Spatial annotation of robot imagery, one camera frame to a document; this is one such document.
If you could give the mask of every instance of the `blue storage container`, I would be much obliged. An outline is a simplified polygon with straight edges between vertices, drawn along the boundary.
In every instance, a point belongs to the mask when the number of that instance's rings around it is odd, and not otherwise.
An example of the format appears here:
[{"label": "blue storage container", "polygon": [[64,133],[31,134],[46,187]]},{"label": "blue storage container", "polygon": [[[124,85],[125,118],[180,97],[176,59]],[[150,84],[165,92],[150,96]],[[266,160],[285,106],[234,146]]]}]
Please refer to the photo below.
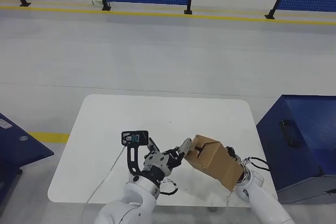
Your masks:
[{"label": "blue storage container", "polygon": [[54,153],[0,113],[0,205],[20,167]]},{"label": "blue storage container", "polygon": [[336,96],[282,95],[256,128],[281,203],[336,202]]}]

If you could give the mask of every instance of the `container handle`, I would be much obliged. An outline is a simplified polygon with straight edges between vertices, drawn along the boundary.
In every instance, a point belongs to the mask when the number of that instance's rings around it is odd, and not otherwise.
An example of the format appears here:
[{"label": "container handle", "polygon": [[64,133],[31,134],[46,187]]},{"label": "container handle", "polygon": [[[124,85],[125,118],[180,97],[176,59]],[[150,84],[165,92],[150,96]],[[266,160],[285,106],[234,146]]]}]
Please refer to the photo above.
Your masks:
[{"label": "container handle", "polygon": [[281,130],[281,132],[282,132],[282,134],[284,136],[284,139],[286,140],[287,145],[290,146],[290,147],[292,147],[292,148],[298,148],[298,142],[297,141],[293,141],[292,138],[287,133],[286,126],[292,127],[291,121],[289,121],[289,120],[281,120],[279,122],[279,125],[280,125],[280,130]]}]

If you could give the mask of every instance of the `black cable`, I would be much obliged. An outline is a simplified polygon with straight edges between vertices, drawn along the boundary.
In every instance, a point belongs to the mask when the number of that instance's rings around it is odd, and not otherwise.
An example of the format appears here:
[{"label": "black cable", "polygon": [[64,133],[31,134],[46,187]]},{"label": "black cable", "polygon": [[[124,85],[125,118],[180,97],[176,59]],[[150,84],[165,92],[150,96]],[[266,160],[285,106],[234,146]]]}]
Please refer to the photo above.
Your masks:
[{"label": "black cable", "polygon": [[177,184],[175,182],[172,182],[172,183],[176,187],[175,190],[173,190],[172,192],[161,192],[161,194],[164,194],[164,195],[173,195],[173,194],[177,193],[177,191],[178,191]]},{"label": "black cable", "polygon": [[265,161],[265,160],[262,160],[260,158],[257,158],[257,157],[249,157],[249,159],[252,159],[252,160],[259,160],[260,162],[263,162],[264,164],[266,164],[268,166],[268,168],[264,168],[264,167],[261,167],[261,166],[258,166],[256,164],[254,164],[253,162],[251,162],[251,164],[253,166],[255,166],[256,168],[259,168],[259,169],[262,169],[262,170],[266,170],[266,171],[270,171],[270,166],[269,164]]},{"label": "black cable", "polygon": [[251,164],[252,164],[253,166],[255,166],[256,168],[259,168],[259,169],[262,169],[262,170],[266,170],[266,171],[270,171],[270,169],[268,169],[268,168],[264,168],[264,167],[261,167],[261,166],[257,166],[257,165],[255,165],[253,162],[251,162]]},{"label": "black cable", "polygon": [[173,194],[177,193],[177,191],[178,191],[178,188],[176,188],[172,192],[161,192],[161,194],[164,194],[164,195],[173,195]]}]

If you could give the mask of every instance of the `white table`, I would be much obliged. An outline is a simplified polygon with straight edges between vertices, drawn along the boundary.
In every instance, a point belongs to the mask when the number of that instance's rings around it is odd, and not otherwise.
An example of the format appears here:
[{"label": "white table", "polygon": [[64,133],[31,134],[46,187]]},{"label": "white table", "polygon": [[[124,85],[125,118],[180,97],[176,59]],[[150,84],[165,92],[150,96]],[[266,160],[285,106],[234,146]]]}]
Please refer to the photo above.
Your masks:
[{"label": "white table", "polygon": [[[89,95],[81,106],[51,182],[49,199],[85,203],[121,151],[120,135],[125,130],[148,130],[161,151],[200,134],[233,147],[241,158],[265,159],[249,105],[242,100]],[[146,147],[139,148],[140,166],[147,152]],[[276,195],[270,173],[257,171],[265,177],[263,188]],[[121,198],[128,174],[125,151],[90,203]],[[160,195],[158,205],[226,206],[230,192],[185,160],[169,178],[177,183],[179,190],[172,196]],[[228,206],[249,207],[249,204],[233,193]]]}]

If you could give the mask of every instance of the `cable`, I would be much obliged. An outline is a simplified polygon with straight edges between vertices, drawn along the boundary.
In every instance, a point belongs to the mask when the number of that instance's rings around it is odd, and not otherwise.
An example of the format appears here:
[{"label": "cable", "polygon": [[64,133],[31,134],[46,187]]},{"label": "cable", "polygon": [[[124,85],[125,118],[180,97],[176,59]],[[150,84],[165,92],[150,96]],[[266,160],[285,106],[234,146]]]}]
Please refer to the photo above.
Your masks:
[{"label": "cable", "polygon": [[[264,167],[258,166],[258,165],[256,165],[255,163],[251,162],[250,160],[259,160],[260,162],[263,162],[264,164],[266,164],[266,165],[268,166],[268,168],[264,168]],[[242,161],[242,164],[243,164],[243,165],[246,165],[246,164],[248,164],[248,162],[251,163],[251,164],[252,164],[253,166],[255,166],[256,168],[259,168],[259,169],[261,169],[261,170],[270,171],[270,166],[269,166],[269,164],[268,164],[265,160],[262,160],[262,159],[257,158],[257,157],[248,157],[248,158],[245,158],[245,159]]]},{"label": "cable", "polygon": [[95,195],[96,191],[101,187],[101,185],[105,182],[105,180],[109,177],[111,171],[113,170],[114,166],[116,165],[119,157],[122,155],[123,151],[124,151],[125,146],[122,148],[121,152],[119,153],[119,155],[117,156],[116,160],[114,161],[112,167],[110,168],[110,171],[108,172],[108,174],[106,175],[106,177],[101,181],[101,183],[97,186],[97,188],[94,190],[94,192],[91,194],[91,196],[88,198],[87,202],[85,203],[85,206],[83,207],[82,213],[81,213],[81,224],[83,224],[83,214],[86,210],[86,206],[88,204],[88,202],[91,200],[91,198]]},{"label": "cable", "polygon": [[161,194],[164,194],[164,195],[173,195],[173,194],[177,193],[178,188],[177,188],[177,184],[174,181],[172,181],[169,178],[166,178],[166,179],[162,180],[162,182],[161,182],[161,184],[166,184],[166,183],[172,183],[173,186],[175,187],[175,189],[172,192],[161,192]]},{"label": "cable", "polygon": [[230,194],[226,197],[226,206],[225,206],[225,211],[223,212],[223,214],[220,216],[220,224],[226,223],[226,219],[224,219],[225,214],[228,211],[228,204],[229,204],[229,199],[231,196],[232,192],[230,192]]}]

